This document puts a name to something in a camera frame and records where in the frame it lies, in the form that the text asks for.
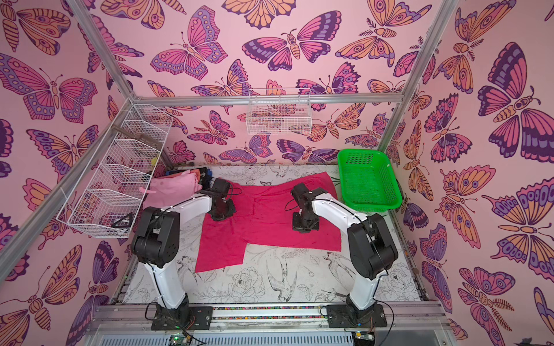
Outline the magenta t-shirt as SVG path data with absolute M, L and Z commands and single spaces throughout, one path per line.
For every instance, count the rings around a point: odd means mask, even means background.
M 325 219 L 318 230 L 302 234 L 292 227 L 293 212 L 286 210 L 291 191 L 298 184 L 310 190 L 321 187 L 333 197 L 336 189 L 326 173 L 312 174 L 291 182 L 269 186 L 232 186 L 242 193 L 232 198 L 236 212 L 223 221 L 205 216 L 195 272 L 218 270 L 244 261 L 248 245 L 302 249 L 341 250 L 341 232 Z

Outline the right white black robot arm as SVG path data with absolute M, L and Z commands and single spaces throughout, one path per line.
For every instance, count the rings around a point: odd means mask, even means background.
M 376 298 L 380 280 L 398 259 L 398 250 L 385 219 L 378 213 L 363 214 L 318 188 L 309 190 L 298 184 L 291 196 L 300 210 L 293 214 L 295 231 L 318 230 L 325 219 L 347 236 L 351 263 L 356 278 L 345 304 L 328 305 L 324 316 L 330 328 L 368 328 L 389 325 L 383 304 Z

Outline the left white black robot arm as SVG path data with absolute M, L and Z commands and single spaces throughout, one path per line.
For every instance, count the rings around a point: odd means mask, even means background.
M 187 331 L 193 326 L 207 330 L 211 324 L 212 308 L 193 310 L 177 272 L 177 253 L 180 246 L 181 223 L 197 216 L 208 215 L 213 221 L 223 221 L 236 212 L 230 199 L 232 184 L 217 178 L 206 190 L 164 208 L 144 209 L 138 223 L 131 252 L 144 265 L 158 298 L 156 311 L 150 319 L 153 331 Z

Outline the folded light pink t-shirt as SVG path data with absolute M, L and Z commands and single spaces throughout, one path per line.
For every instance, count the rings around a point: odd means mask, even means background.
M 187 200 L 202 189 L 199 184 L 200 177 L 200 170 L 188 170 L 153 178 L 149 187 L 139 189 L 140 192 L 146 193 L 142 208 L 166 208 Z

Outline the green plastic basket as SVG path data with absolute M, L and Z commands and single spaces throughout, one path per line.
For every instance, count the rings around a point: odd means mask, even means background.
M 338 153 L 343 202 L 364 213 L 401 206 L 403 197 L 389 158 L 381 151 L 348 148 Z

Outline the black triangle object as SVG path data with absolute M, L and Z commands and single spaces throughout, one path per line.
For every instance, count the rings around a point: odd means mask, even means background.
M 121 217 L 120 219 L 114 221 L 111 225 L 114 229 L 129 229 L 133 223 L 134 214 L 128 213 Z

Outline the right green circuit board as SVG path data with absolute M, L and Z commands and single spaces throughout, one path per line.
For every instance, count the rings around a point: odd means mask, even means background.
M 373 332 L 353 332 L 353 346 L 375 346 L 375 334 Z

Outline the green circuit board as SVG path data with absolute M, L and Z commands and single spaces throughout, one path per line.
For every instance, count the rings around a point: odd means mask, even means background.
M 375 346 L 375 334 L 373 332 L 353 332 L 353 346 Z
M 173 334 L 169 339 L 169 346 L 189 346 L 191 338 L 184 334 Z

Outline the left green circuit board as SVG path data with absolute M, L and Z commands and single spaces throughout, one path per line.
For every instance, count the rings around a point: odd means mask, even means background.
M 191 338 L 184 334 L 173 334 L 169 339 L 169 346 L 189 346 Z

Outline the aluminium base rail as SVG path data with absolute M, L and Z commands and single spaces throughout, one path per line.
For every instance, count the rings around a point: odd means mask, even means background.
M 168 345 L 170 336 L 184 334 L 191 345 L 353 345 L 353 332 L 373 332 L 375 345 L 456 345 L 450 323 L 430 301 L 383 304 L 387 327 L 330 328 L 325 307 L 339 303 L 194 304 L 212 308 L 210 327 L 187 331 L 153 331 L 154 308 L 145 305 L 98 309 L 83 345 Z

